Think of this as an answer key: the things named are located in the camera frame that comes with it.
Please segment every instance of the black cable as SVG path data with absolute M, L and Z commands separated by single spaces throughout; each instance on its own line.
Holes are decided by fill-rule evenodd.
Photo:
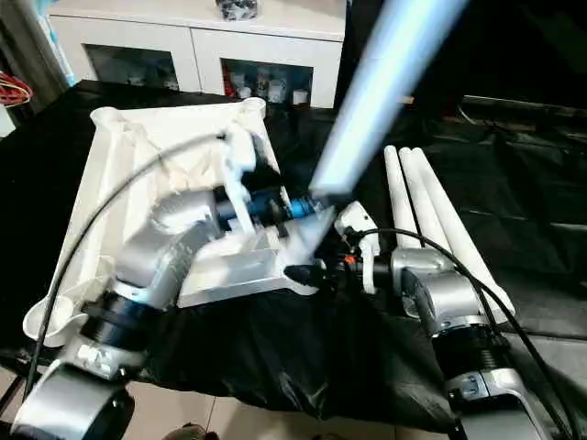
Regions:
M 55 277 L 55 282 L 51 284 L 48 300 L 47 300 L 47 307 L 45 308 L 45 313 L 43 314 L 43 319 L 41 321 L 40 329 L 39 329 L 39 336 L 37 338 L 37 343 L 35 345 L 35 351 L 33 353 L 33 357 L 30 361 L 30 368 L 28 369 L 28 377 L 27 377 L 27 385 L 25 387 L 25 392 L 23 396 L 23 400 L 30 394 L 32 387 L 35 383 L 35 375 L 37 374 L 37 366 L 39 363 L 40 352 L 45 342 L 45 337 L 47 336 L 47 330 L 49 328 L 49 322 L 51 318 L 51 314 L 53 312 L 53 308 L 55 307 L 55 301 L 57 300 L 57 294 L 59 292 L 59 288 L 61 286 L 61 282 L 63 281 L 63 277 L 67 272 L 70 264 L 72 263 L 73 256 L 77 252 L 78 248 L 83 242 L 83 239 L 88 234 L 89 230 L 94 225 L 95 221 L 98 217 L 105 211 L 105 209 L 124 191 L 126 190 L 134 181 L 138 180 L 140 177 L 144 176 L 149 172 L 152 168 L 154 168 L 157 164 L 161 163 L 162 160 L 167 159 L 169 157 L 175 156 L 177 154 L 183 153 L 188 149 L 193 149 L 197 146 L 202 145 L 205 142 L 210 140 L 221 138 L 223 134 L 214 134 L 214 135 L 205 135 L 201 137 L 195 137 L 181 144 L 178 144 L 174 147 L 168 148 L 165 151 L 161 152 L 157 155 L 153 160 L 149 161 L 147 164 L 143 165 L 133 174 L 131 174 L 128 178 L 126 178 L 123 182 L 121 182 L 111 193 L 106 197 L 106 199 L 98 206 L 95 211 L 90 215 L 87 222 L 82 228 L 80 234 L 75 238 L 73 241 L 72 247 L 69 249 L 67 254 L 65 254 L 65 258 L 63 260 L 63 264 L 61 264 L 57 269 L 57 275 Z
M 564 411 L 565 416 L 567 417 L 571 434 L 569 435 L 569 432 L 568 432 L 566 426 L 564 425 L 564 423 L 562 422 L 562 420 L 560 419 L 560 417 L 556 413 L 556 411 L 548 412 L 550 417 L 552 418 L 552 421 L 557 426 L 557 428 L 560 430 L 560 432 L 562 434 L 564 434 L 567 438 L 572 439 L 572 440 L 581 440 L 581 431 L 579 429 L 579 424 L 575 418 L 574 413 L 570 409 L 570 406 L 568 405 L 567 401 L 563 397 L 562 392 L 560 391 L 559 385 L 557 384 L 554 377 L 550 374 L 550 370 L 549 370 L 547 363 L 540 356 L 540 354 L 538 353 L 538 351 L 534 347 L 534 344 L 532 344 L 532 341 L 530 341 L 530 338 L 526 334 L 526 331 L 517 322 L 517 320 L 512 315 L 512 313 L 509 311 L 509 309 L 505 306 L 505 304 L 501 300 L 501 298 L 499 296 L 497 296 L 497 294 L 494 291 L 492 291 L 489 287 L 487 287 L 487 285 L 485 285 L 482 281 L 478 280 L 473 274 L 471 274 L 471 272 L 465 267 L 465 265 L 462 264 L 460 262 L 460 260 L 457 257 L 455 257 L 450 251 L 444 249 L 441 245 L 439 245 L 435 241 L 431 240 L 427 236 L 423 236 L 422 234 L 417 234 L 412 231 L 407 231 L 405 229 L 399 229 L 399 228 L 394 228 L 394 227 L 382 227 L 382 228 L 368 229 L 366 231 L 361 231 L 356 235 L 356 238 L 358 240 L 360 240 L 361 238 L 363 238 L 369 234 L 379 234 L 379 233 L 401 234 L 404 236 L 413 237 L 413 238 L 416 238 L 416 239 L 423 241 L 427 245 L 431 246 L 432 248 L 434 248 L 435 250 L 440 252 L 447 259 L 452 261 L 452 263 L 454 263 L 454 265 L 457 267 L 459 272 L 461 272 L 465 277 L 467 277 L 471 281 L 473 288 L 478 290 L 477 292 L 485 291 L 490 296 L 490 298 L 492 298 L 495 301 L 495 303 L 497 303 L 497 305 L 501 309 L 502 313 L 507 318 L 507 321 L 514 328 L 515 332 L 518 334 L 518 336 L 520 337 L 520 339 L 524 343 L 524 346 L 526 347 L 526 349 L 530 353 L 530 356 L 536 362 L 538 369 L 540 370 L 540 372 L 542 373 L 544 378 L 547 380 L 548 385 L 550 385 L 550 388 L 554 391 L 554 394 L 557 396 L 557 399 L 559 400 L 560 406 L 562 407 L 562 410 Z M 493 317 L 493 312 L 489 309 L 489 306 L 487 304 L 486 299 L 485 299 L 485 301 L 483 301 L 482 298 L 484 298 L 484 294 L 480 295 L 480 300 L 482 302 L 482 307 L 485 311 L 485 314 L 487 315 L 487 317 L 489 319 L 489 316 Z

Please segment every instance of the shelf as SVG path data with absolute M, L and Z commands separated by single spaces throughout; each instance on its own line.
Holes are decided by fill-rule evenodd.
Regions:
M 49 15 L 343 41 L 346 3 L 346 0 L 260 0 L 256 18 L 225 21 L 215 0 L 60 0 L 49 7 Z

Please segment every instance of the black fabric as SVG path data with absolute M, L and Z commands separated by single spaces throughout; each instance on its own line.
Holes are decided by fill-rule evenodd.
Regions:
M 0 355 L 25 358 L 26 310 L 47 291 L 97 107 L 209 104 L 225 97 L 82 82 L 0 146 L 6 262 Z M 302 193 L 334 120 L 330 111 L 268 109 L 265 124 L 291 195 Z M 524 328 L 587 420 L 587 160 L 576 141 L 404 113 L 386 139 L 422 147 Z M 391 225 L 382 154 L 356 195 Z M 393 246 L 386 237 L 384 245 Z M 332 237 L 322 246 L 332 248 Z M 353 289 L 309 297 L 274 291 L 170 313 L 144 380 L 231 395 L 273 410 L 344 415 L 431 430 L 451 423 L 442 374 L 419 323 L 394 298 Z M 515 362 L 544 383 L 514 335 Z

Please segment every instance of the tile floor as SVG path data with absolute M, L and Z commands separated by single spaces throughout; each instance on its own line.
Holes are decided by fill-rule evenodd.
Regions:
M 11 373 L 0 369 L 0 393 L 12 378 Z M 129 392 L 136 408 L 125 440 L 159 440 L 188 422 L 215 431 L 221 440 L 310 440 L 325 433 L 348 440 L 448 440 L 442 434 L 383 423 L 344 418 L 323 422 L 297 412 L 270 412 L 232 398 L 165 390 L 143 383 L 130 384 Z M 21 399 L 22 390 L 2 415 L 3 421 L 14 419 Z

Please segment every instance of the white cabinet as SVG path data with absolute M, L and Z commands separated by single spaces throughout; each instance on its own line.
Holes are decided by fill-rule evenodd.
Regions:
M 50 23 L 78 80 L 202 90 L 187 27 L 77 16 Z
M 262 0 L 236 22 L 215 0 L 59 0 L 49 15 L 78 80 L 255 95 L 261 77 L 284 102 L 334 103 L 346 0 Z
M 337 90 L 338 67 L 341 46 L 335 41 L 313 40 L 304 38 L 274 37 L 241 32 L 220 30 L 192 29 L 194 48 L 198 61 L 203 92 L 223 94 L 225 75 L 223 68 L 235 65 L 234 61 L 252 61 L 242 63 L 245 71 L 250 64 L 267 66 L 267 70 L 282 68 L 289 71 L 287 87 L 308 89 L 313 107 L 332 107 Z M 299 66 L 299 73 L 292 69 Z M 251 89 L 255 91 L 255 75 Z M 303 77 L 300 83 L 293 85 L 294 77 Z

